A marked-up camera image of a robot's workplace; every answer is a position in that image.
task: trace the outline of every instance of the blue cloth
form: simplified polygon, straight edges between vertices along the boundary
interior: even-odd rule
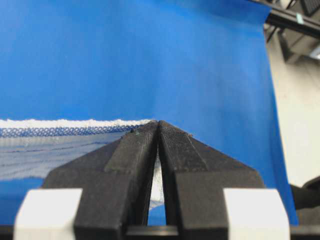
[[[27,191],[42,183],[42,178],[33,177],[0,181],[0,225],[13,224]]]
[[[162,226],[166,225],[165,205],[156,206],[149,211],[148,225],[149,226]]]
[[[288,185],[263,23],[246,0],[3,0],[0,118],[166,120]]]

